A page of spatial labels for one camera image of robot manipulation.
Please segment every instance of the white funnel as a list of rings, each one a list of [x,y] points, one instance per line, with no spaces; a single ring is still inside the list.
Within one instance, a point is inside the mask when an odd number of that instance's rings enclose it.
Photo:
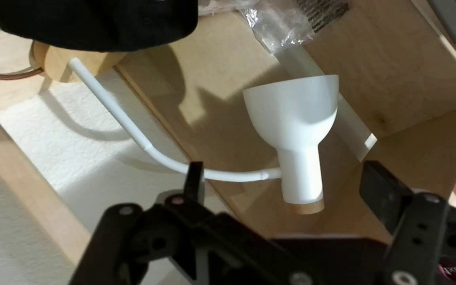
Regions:
[[[259,137],[278,153],[283,200],[301,214],[323,210],[318,145],[334,126],[339,78],[313,77],[247,89]]]

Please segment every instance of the white cable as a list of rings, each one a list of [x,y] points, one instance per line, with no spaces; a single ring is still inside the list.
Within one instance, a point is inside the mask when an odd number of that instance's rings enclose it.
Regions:
[[[90,89],[90,93],[101,102],[101,105],[115,118],[115,121],[130,134],[137,146],[141,146],[155,162],[163,167],[187,175],[188,165],[172,161],[156,151],[149,138],[137,129],[137,126],[128,118],[128,115],[118,107],[114,100],[112,94],[107,93],[85,69],[85,66],[73,58],[68,62],[68,67],[80,78],[80,81]],[[215,172],[206,170],[204,178],[209,181],[225,181],[225,183],[256,183],[256,181],[269,181],[278,180],[280,170],[269,169],[261,172],[248,172],[248,173],[228,173],[228,172]]]

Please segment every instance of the white tube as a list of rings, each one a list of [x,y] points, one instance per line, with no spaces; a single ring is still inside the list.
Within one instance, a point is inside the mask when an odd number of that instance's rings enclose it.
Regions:
[[[107,93],[85,69],[85,66],[73,58],[68,62],[68,67],[79,77],[79,80],[90,89],[90,93],[101,102],[101,105],[114,116],[114,119],[130,134],[137,146],[141,146],[155,162],[163,167],[187,175],[188,165],[172,161],[156,151],[149,138],[137,129],[137,126],[128,118],[128,115],[118,107],[111,93]],[[256,183],[256,181],[269,181],[278,180],[280,170],[269,169],[261,172],[248,172],[248,173],[228,173],[228,172],[215,172],[206,170],[204,178],[209,181],[225,181],[225,183]]]

